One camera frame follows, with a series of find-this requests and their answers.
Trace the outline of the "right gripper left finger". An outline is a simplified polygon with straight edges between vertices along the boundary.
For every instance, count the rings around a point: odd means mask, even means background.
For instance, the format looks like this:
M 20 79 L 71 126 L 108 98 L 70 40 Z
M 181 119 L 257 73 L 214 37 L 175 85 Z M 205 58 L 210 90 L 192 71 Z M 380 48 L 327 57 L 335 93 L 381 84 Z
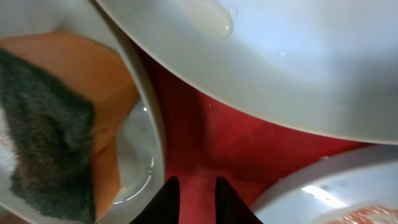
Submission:
M 149 204 L 129 224 L 178 224 L 180 215 L 180 185 L 170 177 Z

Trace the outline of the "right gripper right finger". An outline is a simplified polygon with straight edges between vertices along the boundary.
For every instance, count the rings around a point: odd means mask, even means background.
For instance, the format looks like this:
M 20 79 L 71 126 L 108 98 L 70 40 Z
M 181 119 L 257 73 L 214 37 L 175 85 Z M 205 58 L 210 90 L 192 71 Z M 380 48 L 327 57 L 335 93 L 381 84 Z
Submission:
M 215 213 L 216 224 L 262 224 L 222 176 L 216 178 Z

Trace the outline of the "green and orange sponge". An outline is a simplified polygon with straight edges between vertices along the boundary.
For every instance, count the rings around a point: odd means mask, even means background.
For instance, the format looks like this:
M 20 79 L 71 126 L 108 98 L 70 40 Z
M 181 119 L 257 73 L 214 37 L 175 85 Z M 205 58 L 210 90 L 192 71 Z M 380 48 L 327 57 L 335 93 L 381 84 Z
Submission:
M 1 145 L 11 192 L 41 215 L 94 223 L 120 188 L 116 135 L 139 97 L 115 51 L 57 32 L 1 40 Z

